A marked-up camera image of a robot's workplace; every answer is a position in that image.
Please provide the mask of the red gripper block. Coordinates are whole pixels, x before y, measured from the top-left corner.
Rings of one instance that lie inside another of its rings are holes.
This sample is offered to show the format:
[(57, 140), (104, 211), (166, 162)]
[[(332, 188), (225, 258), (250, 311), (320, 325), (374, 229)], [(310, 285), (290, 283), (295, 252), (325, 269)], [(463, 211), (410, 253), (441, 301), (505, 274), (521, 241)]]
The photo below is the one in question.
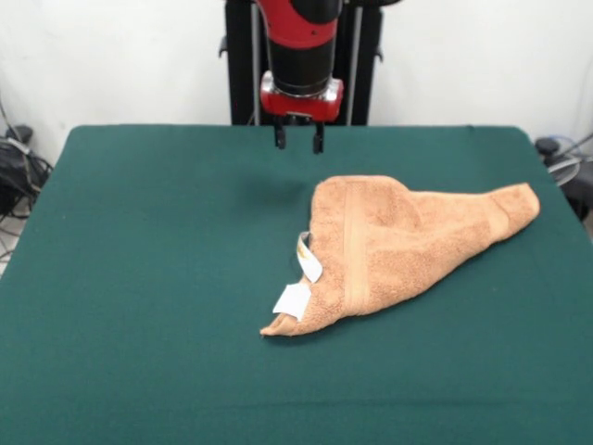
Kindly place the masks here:
[[(296, 115), (311, 118), (313, 121), (335, 121), (339, 115), (344, 94), (341, 80), (332, 78), (325, 89), (318, 95), (295, 96), (281, 92), (275, 85), (272, 73), (264, 72), (259, 98), (264, 110), (274, 116)], [(285, 149), (286, 137), (282, 118), (273, 120), (274, 144)], [(313, 153), (323, 152), (324, 123), (315, 123), (313, 136)]]

